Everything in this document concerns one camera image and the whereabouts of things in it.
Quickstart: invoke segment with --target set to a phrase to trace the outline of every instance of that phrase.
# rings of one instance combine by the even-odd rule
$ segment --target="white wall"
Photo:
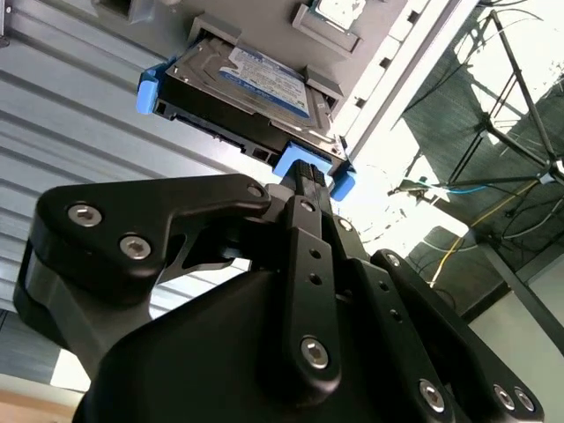
[[[564,323],[564,256],[533,278],[531,288]],[[564,357],[516,296],[498,301],[471,328],[535,393],[545,422],[564,421]]]

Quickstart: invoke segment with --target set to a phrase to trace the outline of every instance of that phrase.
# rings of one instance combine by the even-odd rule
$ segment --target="bright light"
[[[86,392],[90,388],[90,378],[78,361],[77,356],[62,349],[59,352],[50,384],[66,390]]]

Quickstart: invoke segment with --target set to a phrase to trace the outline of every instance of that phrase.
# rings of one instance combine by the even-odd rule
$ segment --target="blue cable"
[[[430,183],[426,183],[426,182],[423,182],[423,181],[412,181],[412,182],[419,183],[419,184],[423,185],[424,187],[442,189],[442,190],[444,190],[444,191],[446,191],[450,194],[458,194],[458,195],[471,194],[472,192],[481,191],[482,189],[489,188],[486,185],[481,185],[479,187],[472,188],[472,189],[448,189],[448,188],[443,188],[443,187],[435,187],[434,185],[431,185]]]
[[[486,185],[481,185],[477,188],[472,189],[447,189],[447,192],[451,194],[470,194],[472,192],[481,191],[482,189],[488,188]]]

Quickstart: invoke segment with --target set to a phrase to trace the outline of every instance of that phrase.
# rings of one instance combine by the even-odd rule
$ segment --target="blue plastic bracket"
[[[144,70],[139,77],[137,86],[137,111],[142,115],[150,115],[155,108],[159,96],[160,82],[167,69],[176,62],[176,57],[171,57],[167,62],[159,63]]]
[[[274,167],[272,171],[276,176],[283,178],[286,172],[290,169],[290,166],[296,160],[303,160],[310,165],[315,165],[324,174],[328,174],[332,165],[330,161],[316,156],[312,152],[300,147],[294,143],[290,143],[289,146],[284,150],[278,164]],[[330,195],[335,201],[342,201],[346,195],[351,192],[355,184],[356,172],[353,167],[349,167],[344,172],[338,172],[333,175],[333,181],[335,185]]]

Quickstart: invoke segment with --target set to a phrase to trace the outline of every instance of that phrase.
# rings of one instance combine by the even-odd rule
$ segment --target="blue label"
[[[281,106],[282,108],[285,108],[286,110],[289,110],[289,111],[292,112],[292,113],[295,113],[295,114],[298,115],[299,117],[304,117],[304,118],[306,118],[306,119],[309,118],[309,115],[308,115],[306,112],[304,112],[303,110],[300,110],[300,109],[297,108],[296,106],[294,106],[294,105],[292,105],[292,104],[290,104],[290,103],[288,103],[288,102],[286,102],[286,101],[284,101],[284,100],[282,100],[282,99],[280,99],[280,98],[278,98],[278,97],[272,95],[271,93],[267,93],[266,91],[261,90],[260,88],[257,88],[257,87],[255,87],[255,86],[249,84],[248,82],[243,81],[243,80],[240,79],[240,78],[237,78],[235,75],[231,75],[230,73],[225,72],[224,70],[221,70],[221,71],[219,72],[219,74],[220,74],[223,78],[229,79],[230,81],[235,82],[235,84],[237,84],[237,85],[239,85],[239,86],[242,86],[242,87],[245,88],[246,90],[249,90],[249,91],[251,91],[252,93],[258,94],[258,95],[260,95],[261,97],[263,97],[264,99],[266,99],[266,100],[268,100],[268,101],[271,101],[272,103],[277,104],[277,105]]]

